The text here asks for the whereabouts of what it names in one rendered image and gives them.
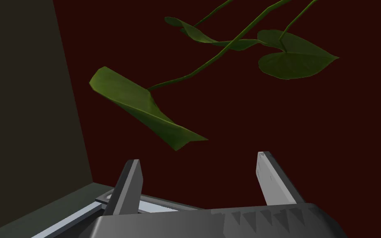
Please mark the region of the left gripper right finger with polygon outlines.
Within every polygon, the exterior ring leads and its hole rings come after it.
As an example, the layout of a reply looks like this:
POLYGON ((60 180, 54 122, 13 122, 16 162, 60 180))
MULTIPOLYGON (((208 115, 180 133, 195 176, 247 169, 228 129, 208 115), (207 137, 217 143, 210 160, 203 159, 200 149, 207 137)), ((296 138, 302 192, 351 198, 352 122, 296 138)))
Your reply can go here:
POLYGON ((269 151, 258 152, 256 175, 267 205, 305 203, 305 200, 269 151))

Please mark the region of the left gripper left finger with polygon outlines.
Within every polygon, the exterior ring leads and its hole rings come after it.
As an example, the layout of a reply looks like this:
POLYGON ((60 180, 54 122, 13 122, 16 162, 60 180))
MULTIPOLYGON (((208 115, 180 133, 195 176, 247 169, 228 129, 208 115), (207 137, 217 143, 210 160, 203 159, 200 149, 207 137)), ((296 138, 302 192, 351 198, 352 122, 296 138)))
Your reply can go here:
POLYGON ((137 214, 142 186, 140 160, 127 160, 103 215, 137 214))

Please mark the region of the green leafy plant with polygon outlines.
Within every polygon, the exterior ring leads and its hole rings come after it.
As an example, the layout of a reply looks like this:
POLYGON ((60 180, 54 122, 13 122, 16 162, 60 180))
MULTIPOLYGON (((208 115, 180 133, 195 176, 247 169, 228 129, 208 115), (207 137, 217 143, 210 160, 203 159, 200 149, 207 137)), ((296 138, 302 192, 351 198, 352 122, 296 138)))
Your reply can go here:
POLYGON ((204 141, 205 138, 185 127, 174 123, 163 114, 155 103, 151 91, 189 79, 217 61, 228 50, 242 51, 256 44, 277 48, 279 52, 265 55, 258 61, 259 69, 278 79, 291 80, 311 77, 330 65, 336 56, 328 53, 313 43, 284 31, 261 30, 256 39, 245 39, 244 36, 273 10, 291 0, 279 0, 268 6, 260 15, 251 21, 236 37, 229 41, 216 41, 201 32, 196 25, 190 25, 178 18, 165 17, 165 21, 196 42, 208 43, 221 47, 221 51, 192 73, 166 81, 147 89, 126 79, 108 67, 96 71, 89 84, 98 94, 120 106, 141 123, 149 127, 173 150, 179 150, 188 142, 204 141))

